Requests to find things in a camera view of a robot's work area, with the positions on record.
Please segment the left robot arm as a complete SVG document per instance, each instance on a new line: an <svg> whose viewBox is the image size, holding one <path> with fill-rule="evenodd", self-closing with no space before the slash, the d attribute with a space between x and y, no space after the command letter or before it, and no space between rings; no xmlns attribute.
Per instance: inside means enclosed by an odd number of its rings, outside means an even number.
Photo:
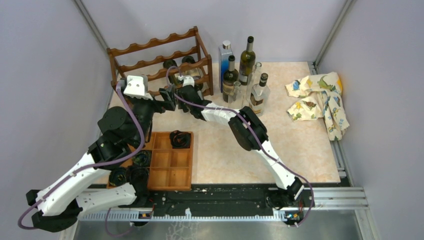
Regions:
<svg viewBox="0 0 424 240"><path fill-rule="evenodd" d="M95 180L120 170L123 162L143 149L155 113L176 109L174 86L159 90L162 100L151 96L144 86L133 83L117 85L116 91L121 100L131 97L131 101L104 113L97 123L102 133L98 140L53 184L27 192L32 229L56 233L101 210L132 204L144 207L149 203L147 185L138 179L127 180L111 189L85 193Z"/></svg>

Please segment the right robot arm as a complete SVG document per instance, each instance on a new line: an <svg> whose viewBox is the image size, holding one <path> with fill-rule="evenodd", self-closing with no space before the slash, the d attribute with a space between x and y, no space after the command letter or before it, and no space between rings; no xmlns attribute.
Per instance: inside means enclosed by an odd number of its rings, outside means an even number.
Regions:
<svg viewBox="0 0 424 240"><path fill-rule="evenodd" d="M195 118L229 126L241 148L257 153L282 192L284 204L295 206L301 200L304 185L300 176L283 163L272 146L267 128L249 107L232 109L201 99L191 85L180 88L174 95Z"/></svg>

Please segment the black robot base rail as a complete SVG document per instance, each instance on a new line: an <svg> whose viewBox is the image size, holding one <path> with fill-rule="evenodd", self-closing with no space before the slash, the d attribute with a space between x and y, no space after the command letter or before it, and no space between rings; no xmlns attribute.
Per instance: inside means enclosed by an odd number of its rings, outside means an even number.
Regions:
<svg viewBox="0 0 424 240"><path fill-rule="evenodd" d="M271 216L274 210L298 207L285 190L275 184L193 184L189 191L151 190L127 208L151 208L155 217Z"/></svg>

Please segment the clear square glass bottle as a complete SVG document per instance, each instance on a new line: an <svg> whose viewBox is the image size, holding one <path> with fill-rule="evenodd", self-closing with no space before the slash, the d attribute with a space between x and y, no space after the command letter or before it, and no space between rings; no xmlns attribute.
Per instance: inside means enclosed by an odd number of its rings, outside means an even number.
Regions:
<svg viewBox="0 0 424 240"><path fill-rule="evenodd" d="M234 82L233 89L228 95L228 107L230 109L241 109L243 106L242 85L239 81Z"/></svg>

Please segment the clear liquor bottle black cap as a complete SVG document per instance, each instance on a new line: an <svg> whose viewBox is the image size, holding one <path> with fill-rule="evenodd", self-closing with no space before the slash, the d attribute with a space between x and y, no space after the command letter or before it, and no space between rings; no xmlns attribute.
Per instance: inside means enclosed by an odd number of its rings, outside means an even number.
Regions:
<svg viewBox="0 0 424 240"><path fill-rule="evenodd" d="M248 99L248 106L257 116L262 116L264 114L271 92L267 85L268 77L269 75L267 73L261 74L259 83L253 85Z"/></svg>

